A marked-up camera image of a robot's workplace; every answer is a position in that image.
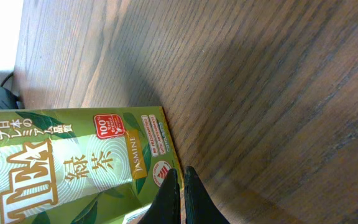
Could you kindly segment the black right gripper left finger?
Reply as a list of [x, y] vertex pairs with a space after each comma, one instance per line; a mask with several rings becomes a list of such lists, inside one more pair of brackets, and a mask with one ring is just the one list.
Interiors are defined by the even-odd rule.
[[180, 186], [176, 169], [170, 169], [150, 208], [138, 224], [179, 224]]

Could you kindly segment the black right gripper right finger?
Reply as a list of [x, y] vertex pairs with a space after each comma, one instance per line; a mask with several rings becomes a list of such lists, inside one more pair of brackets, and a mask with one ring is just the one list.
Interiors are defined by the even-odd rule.
[[186, 224], [229, 224], [192, 166], [185, 168]]

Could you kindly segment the green juice carton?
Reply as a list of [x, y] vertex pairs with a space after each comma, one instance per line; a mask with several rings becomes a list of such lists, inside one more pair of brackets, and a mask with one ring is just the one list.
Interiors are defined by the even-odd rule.
[[0, 110], [0, 223], [127, 223], [179, 168], [159, 106]]

